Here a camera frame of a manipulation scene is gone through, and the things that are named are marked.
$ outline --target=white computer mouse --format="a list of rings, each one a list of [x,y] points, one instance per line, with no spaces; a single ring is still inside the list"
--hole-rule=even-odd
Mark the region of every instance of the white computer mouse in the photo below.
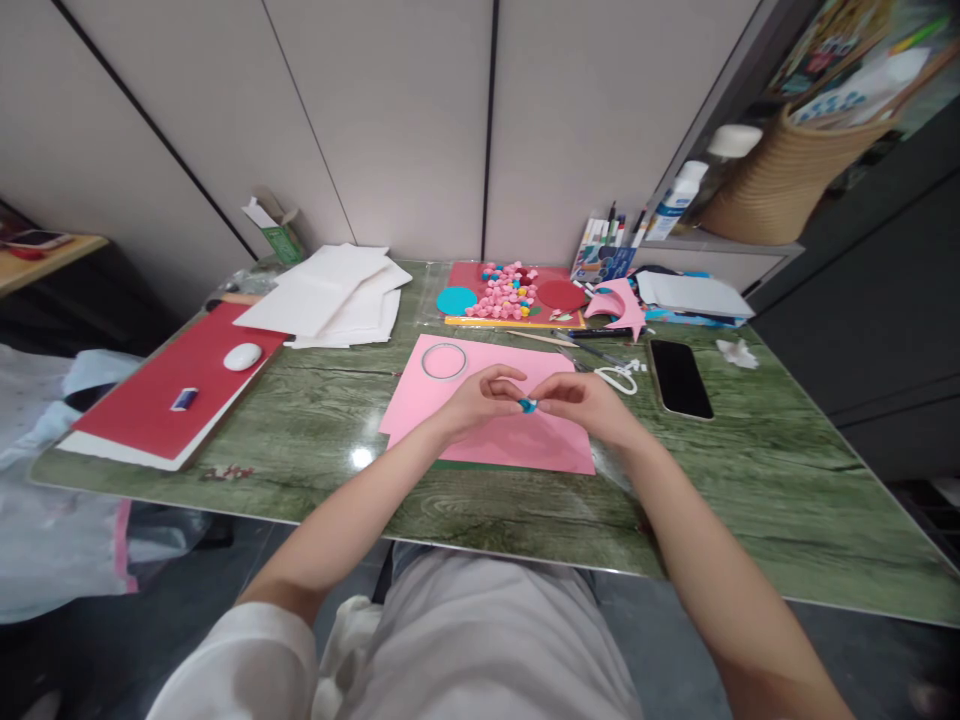
[[[259,345],[243,343],[227,353],[227,356],[223,359],[223,366],[227,370],[240,372],[253,365],[260,359],[261,355],[263,355],[263,350],[260,349]]]

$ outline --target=floor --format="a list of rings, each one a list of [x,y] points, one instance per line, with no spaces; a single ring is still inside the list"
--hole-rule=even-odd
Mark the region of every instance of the floor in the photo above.
[[[0,628],[0,718],[19,718],[53,689],[62,693],[59,720],[143,718],[165,679],[291,531],[237,520],[232,547],[171,562],[137,595],[78,600],[24,626]],[[387,547],[378,542],[327,601],[316,624],[318,649],[337,606],[373,593]],[[597,580],[646,717],[729,718],[710,657],[669,583],[609,573]],[[910,685],[948,663],[957,666],[947,653],[960,648],[960,631],[793,607],[857,717],[920,717]]]

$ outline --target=person's right hand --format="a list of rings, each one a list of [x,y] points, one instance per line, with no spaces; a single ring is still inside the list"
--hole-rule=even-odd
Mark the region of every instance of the person's right hand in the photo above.
[[[573,420],[607,445],[629,447],[645,431],[616,391],[593,373],[554,373],[533,392],[537,409]]]

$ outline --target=person's left hand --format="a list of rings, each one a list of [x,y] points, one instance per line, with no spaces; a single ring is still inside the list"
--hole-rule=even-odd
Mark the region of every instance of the person's left hand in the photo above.
[[[527,376],[509,365],[491,365],[464,380],[428,422],[447,442],[454,443],[464,440],[471,431],[495,417],[522,414],[518,401],[526,395],[504,378],[526,380]]]

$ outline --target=wooden desk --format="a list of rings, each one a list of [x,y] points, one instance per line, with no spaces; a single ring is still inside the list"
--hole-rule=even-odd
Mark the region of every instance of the wooden desk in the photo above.
[[[99,250],[109,244],[99,235],[74,235],[73,242],[47,253],[43,260],[21,260],[7,249],[0,249],[0,298]]]
[[[547,349],[492,330],[415,324],[425,263],[401,263],[389,343],[281,349],[194,467],[177,473],[48,450],[36,482],[297,523],[382,453],[377,432],[421,332]],[[680,462],[776,588],[797,600],[960,625],[960,580],[750,328],[655,325],[689,344],[716,419],[663,412],[652,380],[626,403]],[[757,370],[727,363],[717,339],[744,338]],[[646,340],[598,347],[646,356]],[[592,356],[574,351],[586,362]],[[617,461],[594,443],[597,475],[437,462],[385,535],[661,578],[642,512]]]

